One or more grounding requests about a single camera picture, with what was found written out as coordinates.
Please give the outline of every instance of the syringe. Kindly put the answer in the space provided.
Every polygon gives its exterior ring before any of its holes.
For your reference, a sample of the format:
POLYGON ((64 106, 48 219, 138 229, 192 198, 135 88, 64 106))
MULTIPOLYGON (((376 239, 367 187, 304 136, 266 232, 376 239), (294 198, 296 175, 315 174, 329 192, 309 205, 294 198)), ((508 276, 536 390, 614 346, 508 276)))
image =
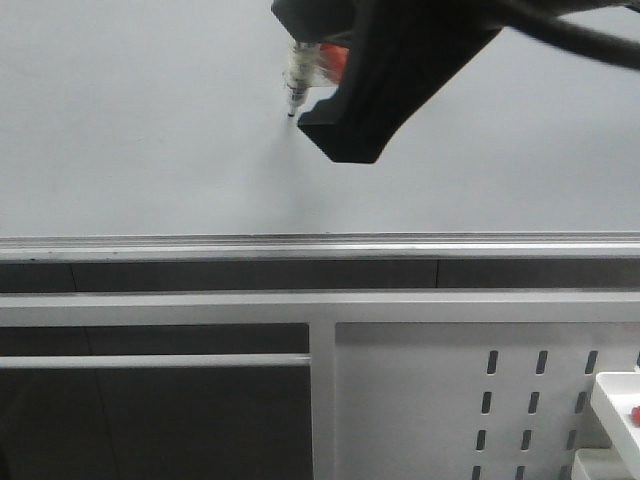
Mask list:
POLYGON ((319 43, 304 43, 295 40, 291 42, 289 62, 287 70, 284 72, 290 117, 296 114, 298 108, 307 99, 319 56, 319 43))

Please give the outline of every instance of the horizontal metal bar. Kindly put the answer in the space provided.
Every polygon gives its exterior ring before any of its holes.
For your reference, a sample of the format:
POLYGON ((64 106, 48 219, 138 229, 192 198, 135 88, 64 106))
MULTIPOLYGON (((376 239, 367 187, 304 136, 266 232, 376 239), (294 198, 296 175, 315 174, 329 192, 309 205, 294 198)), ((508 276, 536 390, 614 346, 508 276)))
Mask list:
POLYGON ((0 357, 0 370, 304 367, 310 364, 311 356, 306 353, 0 357))
POLYGON ((640 257, 640 232, 0 238, 0 261, 640 257))

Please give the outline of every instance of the dark gray panel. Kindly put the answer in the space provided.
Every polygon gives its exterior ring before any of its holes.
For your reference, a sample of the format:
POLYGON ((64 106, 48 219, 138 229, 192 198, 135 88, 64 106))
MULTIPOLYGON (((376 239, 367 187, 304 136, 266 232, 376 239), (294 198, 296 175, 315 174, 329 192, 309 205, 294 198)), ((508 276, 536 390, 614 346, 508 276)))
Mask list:
POLYGON ((96 355, 196 355, 307 353, 309 326, 194 325, 169 327, 93 327, 87 329, 96 355))
POLYGON ((0 264, 0 293, 74 292, 67 264, 0 264))
POLYGON ((439 288, 637 288, 638 259, 441 260, 439 288))
POLYGON ((122 480, 311 480, 308 369, 101 371, 122 480))
POLYGON ((0 328, 0 355, 87 355, 81 327, 0 328))
POLYGON ((93 372, 3 372, 0 397, 3 479, 118 478, 93 372))
POLYGON ((435 260, 93 263, 72 266, 78 291, 433 288, 435 260))

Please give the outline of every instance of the metal frame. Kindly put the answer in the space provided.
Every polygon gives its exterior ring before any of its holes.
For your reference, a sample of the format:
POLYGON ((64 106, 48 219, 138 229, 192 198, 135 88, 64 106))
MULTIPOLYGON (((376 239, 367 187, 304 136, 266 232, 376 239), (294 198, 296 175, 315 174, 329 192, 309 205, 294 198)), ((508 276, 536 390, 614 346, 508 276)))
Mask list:
POLYGON ((315 478, 333 480, 337 324, 640 322, 640 291, 5 295, 0 317, 3 327, 308 323, 315 478))

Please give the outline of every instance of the white metal panel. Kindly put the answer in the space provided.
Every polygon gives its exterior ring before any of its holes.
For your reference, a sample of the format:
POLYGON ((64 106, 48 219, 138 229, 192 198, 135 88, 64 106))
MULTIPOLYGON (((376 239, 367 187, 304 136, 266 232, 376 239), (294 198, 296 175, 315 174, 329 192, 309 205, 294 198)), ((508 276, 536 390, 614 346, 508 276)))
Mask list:
POLYGON ((555 480, 569 474, 574 447, 608 445, 588 402, 578 413, 576 403, 598 371, 633 370, 640 330, 609 323, 338 324, 336 341, 338 479, 464 480, 474 467, 476 480, 518 479, 524 467, 520 480, 555 480), (490 351, 498 352, 495 374, 487 373, 490 351), (537 374, 540 351, 548 354, 537 374), (591 352, 597 359, 585 374, 591 352), (530 414, 532 392, 539 401, 530 414), (486 431, 482 451, 479 430, 486 431), (531 440, 522 451, 525 430, 531 440))

